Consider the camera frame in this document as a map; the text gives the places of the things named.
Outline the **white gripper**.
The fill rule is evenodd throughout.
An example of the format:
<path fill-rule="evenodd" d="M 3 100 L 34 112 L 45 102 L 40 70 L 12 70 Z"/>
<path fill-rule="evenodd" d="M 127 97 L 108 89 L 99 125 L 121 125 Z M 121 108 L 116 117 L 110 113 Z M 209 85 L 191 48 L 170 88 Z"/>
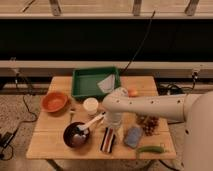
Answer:
<path fill-rule="evenodd" d="M 115 129 L 116 142 L 122 143 L 124 138 L 124 130 L 120 126 L 122 123 L 122 114 L 107 112 L 104 116 L 104 123 L 107 127 Z"/>

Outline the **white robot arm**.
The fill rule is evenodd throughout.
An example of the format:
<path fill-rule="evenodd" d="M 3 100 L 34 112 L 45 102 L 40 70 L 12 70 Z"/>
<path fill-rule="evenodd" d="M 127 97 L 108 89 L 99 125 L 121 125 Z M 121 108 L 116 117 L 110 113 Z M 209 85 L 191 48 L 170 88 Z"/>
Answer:
<path fill-rule="evenodd" d="M 184 171 L 213 171 L 213 91 L 204 94 L 129 97 L 119 87 L 102 101 L 106 122 L 119 125 L 124 112 L 186 123 Z"/>

